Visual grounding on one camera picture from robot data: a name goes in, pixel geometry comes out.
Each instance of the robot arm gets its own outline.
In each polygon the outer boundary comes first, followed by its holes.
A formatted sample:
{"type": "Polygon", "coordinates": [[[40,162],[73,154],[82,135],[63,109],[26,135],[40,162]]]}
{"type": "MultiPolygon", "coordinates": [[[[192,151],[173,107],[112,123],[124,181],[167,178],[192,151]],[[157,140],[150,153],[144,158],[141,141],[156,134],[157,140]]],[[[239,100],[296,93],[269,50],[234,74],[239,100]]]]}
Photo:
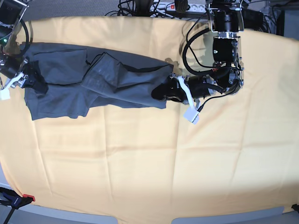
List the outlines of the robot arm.
{"type": "Polygon", "coordinates": [[[244,68],[241,62],[240,37],[237,35],[239,31],[244,30],[241,5],[242,0],[207,0],[209,28],[187,40],[182,54],[184,66],[194,76],[186,76],[182,80],[182,77],[173,74],[167,82],[152,92],[153,98],[189,104],[184,117],[196,124],[199,120],[198,115],[207,101],[233,95],[243,87],[244,68]],[[196,59],[201,67],[210,70],[195,71],[187,62],[187,51],[192,51],[191,44],[194,40],[209,31],[216,33],[213,42],[214,63],[212,66],[205,66],[196,59]],[[212,96],[216,92],[222,96],[209,98],[200,106],[199,98],[212,96]]]}
{"type": "Polygon", "coordinates": [[[0,79],[2,98],[9,97],[10,87],[32,88],[41,94],[45,94],[48,90],[43,77],[31,66],[28,59],[23,57],[29,48],[28,29],[22,20],[27,8],[28,5],[19,0],[0,1],[0,72],[7,77],[4,86],[0,79]],[[17,55],[6,53],[5,46],[13,40],[19,24],[25,29],[25,48],[17,55]]]}

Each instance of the black cable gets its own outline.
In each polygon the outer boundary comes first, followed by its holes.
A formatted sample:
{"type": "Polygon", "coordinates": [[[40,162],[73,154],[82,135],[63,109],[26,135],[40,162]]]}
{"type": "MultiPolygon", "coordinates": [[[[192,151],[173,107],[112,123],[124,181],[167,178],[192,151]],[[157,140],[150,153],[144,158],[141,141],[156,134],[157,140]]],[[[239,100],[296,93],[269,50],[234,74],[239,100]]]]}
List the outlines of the black cable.
{"type": "Polygon", "coordinates": [[[275,21],[274,21],[269,15],[265,15],[265,17],[268,17],[268,19],[269,19],[271,22],[273,22],[273,24],[276,26],[275,21]]]}
{"type": "Polygon", "coordinates": [[[185,20],[185,21],[190,21],[190,20],[195,20],[195,19],[197,19],[197,18],[190,18],[190,19],[187,19],[187,20],[185,20]]]}
{"type": "Polygon", "coordinates": [[[9,211],[9,214],[8,214],[8,216],[6,217],[6,219],[5,219],[5,221],[4,221],[3,224],[8,224],[8,222],[9,222],[11,216],[13,215],[14,211],[15,211],[15,209],[14,209],[14,208],[11,208],[11,210],[9,211]]]}
{"type": "Polygon", "coordinates": [[[117,14],[118,14],[118,12],[117,13],[112,13],[110,16],[117,15],[117,14]]]}
{"type": "Polygon", "coordinates": [[[258,1],[252,1],[252,2],[247,2],[247,4],[252,4],[252,3],[256,3],[256,2],[262,2],[262,1],[268,1],[268,0],[258,0],[258,1]]]}
{"type": "Polygon", "coordinates": [[[135,12],[133,11],[134,9],[132,10],[129,6],[130,2],[134,2],[134,0],[127,0],[127,1],[124,1],[124,2],[122,2],[121,0],[119,1],[119,4],[117,6],[119,8],[119,11],[118,11],[118,14],[117,14],[118,16],[119,15],[126,16],[126,15],[129,15],[129,14],[131,14],[131,16],[135,16],[135,12]],[[128,4],[129,9],[122,7],[122,4],[125,4],[125,3],[128,4]]]}
{"type": "Polygon", "coordinates": [[[209,31],[210,31],[209,28],[206,28],[206,29],[204,29],[204,30],[198,32],[196,35],[194,35],[194,36],[187,42],[187,44],[186,44],[185,47],[184,47],[183,53],[182,53],[183,63],[184,63],[184,66],[186,67],[187,71],[190,72],[191,74],[196,75],[196,76],[205,76],[207,72],[210,72],[210,73],[211,73],[212,70],[210,70],[210,71],[204,71],[204,72],[193,70],[193,69],[189,66],[189,64],[188,64],[188,62],[187,62],[187,57],[186,57],[186,55],[187,55],[187,50],[189,49],[191,43],[192,43],[196,38],[202,36],[203,34],[209,32],[209,31]]]}
{"type": "Polygon", "coordinates": [[[189,31],[188,31],[188,33],[187,33],[187,35],[186,35],[186,41],[187,41],[187,42],[188,42],[188,36],[189,36],[191,30],[193,30],[193,28],[196,26],[196,24],[201,20],[201,18],[202,18],[204,15],[206,15],[206,13],[202,14],[202,15],[196,20],[196,22],[193,24],[193,26],[189,29],[189,31]]]}
{"type": "Polygon", "coordinates": [[[157,8],[158,8],[158,5],[160,4],[160,1],[161,1],[161,0],[159,0],[159,1],[158,1],[158,3],[157,3],[157,5],[156,5],[156,7],[154,8],[154,12],[157,10],[157,8]]]}
{"type": "Polygon", "coordinates": [[[170,6],[171,4],[174,4],[174,2],[172,2],[172,3],[169,3],[169,4],[166,6],[166,8],[165,8],[165,9],[167,9],[167,7],[168,7],[168,6],[170,6]]]}
{"type": "Polygon", "coordinates": [[[238,88],[238,84],[239,84],[239,83],[236,83],[236,85],[235,85],[235,89],[234,89],[232,92],[230,92],[230,93],[227,93],[227,94],[222,95],[222,96],[211,97],[211,98],[207,99],[207,100],[203,103],[203,105],[201,105],[201,106],[198,108],[197,111],[198,111],[198,112],[201,112],[202,109],[204,108],[205,104],[206,104],[207,102],[209,102],[211,99],[222,98],[222,97],[226,97],[226,96],[229,96],[229,95],[234,94],[235,91],[236,91],[236,89],[238,88]]]}
{"type": "Polygon", "coordinates": [[[270,34],[271,33],[271,30],[270,30],[270,26],[269,26],[269,23],[267,22],[267,20],[266,20],[266,17],[264,17],[264,24],[265,24],[265,26],[266,26],[266,29],[267,29],[267,32],[270,34]]]}
{"type": "Polygon", "coordinates": [[[113,10],[113,11],[110,11],[109,13],[118,13],[118,11],[113,10]]]}
{"type": "Polygon", "coordinates": [[[135,13],[136,13],[136,8],[134,9],[135,7],[135,0],[133,0],[133,3],[132,3],[132,10],[134,12],[134,16],[135,16],[135,13]]]}
{"type": "MultiPolygon", "coordinates": [[[[206,28],[206,29],[204,29],[204,30],[198,32],[196,35],[194,35],[194,36],[187,42],[187,44],[185,45],[184,50],[183,50],[183,54],[182,54],[183,63],[184,63],[184,66],[186,67],[186,69],[187,69],[190,73],[192,73],[192,74],[194,74],[194,75],[197,75],[197,76],[203,76],[203,73],[200,72],[200,71],[195,71],[195,70],[193,70],[193,69],[189,66],[189,64],[188,64],[188,62],[187,62],[187,57],[186,57],[186,55],[187,55],[187,51],[188,51],[188,49],[190,48],[190,45],[191,45],[197,38],[199,38],[200,36],[202,36],[203,34],[205,34],[205,33],[207,33],[207,32],[209,32],[209,28],[206,28]]],[[[218,67],[215,67],[215,66],[205,66],[205,65],[202,65],[198,60],[197,60],[197,62],[198,62],[198,64],[199,64],[201,67],[203,67],[203,68],[211,68],[211,69],[227,69],[227,68],[230,68],[230,69],[238,69],[238,70],[240,70],[239,68],[230,67],[230,66],[223,66],[223,67],[220,67],[220,66],[218,66],[218,67]]]]}
{"type": "Polygon", "coordinates": [[[197,88],[199,89],[211,89],[211,90],[215,90],[219,93],[223,93],[224,92],[224,89],[221,88],[220,86],[217,86],[217,85],[213,85],[213,84],[210,84],[210,83],[200,83],[196,86],[197,88]]]}
{"type": "Polygon", "coordinates": [[[128,1],[127,1],[127,6],[129,8],[129,10],[131,11],[130,3],[128,1]]]}
{"type": "Polygon", "coordinates": [[[135,0],[133,0],[133,2],[135,3],[134,16],[136,16],[136,12],[137,12],[137,4],[136,4],[135,0]]]}
{"type": "Polygon", "coordinates": [[[7,34],[6,36],[0,38],[0,41],[3,40],[3,39],[6,39],[7,37],[9,37],[10,35],[12,34],[12,32],[10,32],[9,34],[7,34]]]}
{"type": "Polygon", "coordinates": [[[27,52],[27,50],[28,50],[29,47],[30,47],[30,43],[29,43],[29,32],[28,32],[26,23],[24,22],[23,19],[20,19],[20,23],[21,23],[21,25],[23,26],[23,29],[24,29],[24,31],[25,31],[26,42],[25,42],[25,47],[24,47],[24,49],[21,50],[21,52],[20,52],[18,55],[13,55],[14,57],[23,57],[24,54],[27,52]]]}
{"type": "Polygon", "coordinates": [[[289,0],[288,2],[286,2],[285,4],[276,4],[276,5],[273,5],[272,6],[272,14],[273,14],[273,18],[274,18],[274,21],[275,21],[275,24],[277,24],[277,19],[275,17],[275,13],[274,13],[274,7],[283,7],[283,6],[287,6],[288,4],[290,4],[291,2],[297,2],[299,0],[289,0]]]}

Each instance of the gray trousers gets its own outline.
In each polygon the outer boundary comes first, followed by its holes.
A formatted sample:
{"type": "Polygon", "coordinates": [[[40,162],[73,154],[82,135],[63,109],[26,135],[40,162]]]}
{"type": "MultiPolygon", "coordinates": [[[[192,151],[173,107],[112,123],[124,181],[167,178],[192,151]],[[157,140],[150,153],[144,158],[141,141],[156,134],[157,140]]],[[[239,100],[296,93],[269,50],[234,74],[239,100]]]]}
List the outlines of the gray trousers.
{"type": "Polygon", "coordinates": [[[145,56],[84,46],[34,43],[26,55],[49,90],[25,90],[32,119],[86,116],[90,107],[164,109],[151,92],[172,73],[173,66],[145,56]]]}

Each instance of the power strip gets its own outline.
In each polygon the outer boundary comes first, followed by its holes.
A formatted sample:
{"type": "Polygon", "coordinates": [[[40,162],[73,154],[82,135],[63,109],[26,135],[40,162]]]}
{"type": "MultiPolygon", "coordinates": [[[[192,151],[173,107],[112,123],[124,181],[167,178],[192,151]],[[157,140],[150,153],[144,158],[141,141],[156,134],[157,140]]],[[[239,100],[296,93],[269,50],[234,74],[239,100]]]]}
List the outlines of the power strip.
{"type": "MultiPolygon", "coordinates": [[[[154,6],[158,3],[158,0],[154,0],[154,6]]],[[[174,13],[176,12],[176,8],[174,3],[169,2],[160,2],[157,9],[165,10],[166,13],[174,13]]],[[[189,4],[189,10],[187,10],[184,14],[204,14],[206,13],[206,6],[202,4],[189,4]]]]}

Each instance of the electrical outlet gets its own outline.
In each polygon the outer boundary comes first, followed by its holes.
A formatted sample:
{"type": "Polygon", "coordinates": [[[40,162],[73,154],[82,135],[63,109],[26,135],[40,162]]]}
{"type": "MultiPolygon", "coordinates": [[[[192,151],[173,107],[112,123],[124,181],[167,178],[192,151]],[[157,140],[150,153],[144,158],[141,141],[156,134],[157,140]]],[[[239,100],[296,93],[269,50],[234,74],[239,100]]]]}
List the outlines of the electrical outlet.
{"type": "MultiPolygon", "coordinates": [[[[156,4],[158,3],[158,0],[154,0],[154,4],[151,8],[151,11],[154,10],[156,7],[156,4]]],[[[174,15],[176,12],[175,4],[169,3],[169,2],[160,2],[157,6],[157,9],[165,11],[165,13],[169,13],[174,15]]],[[[206,13],[206,5],[202,4],[189,4],[189,9],[184,13],[185,17],[194,17],[197,18],[198,14],[204,14],[206,13]]]]}

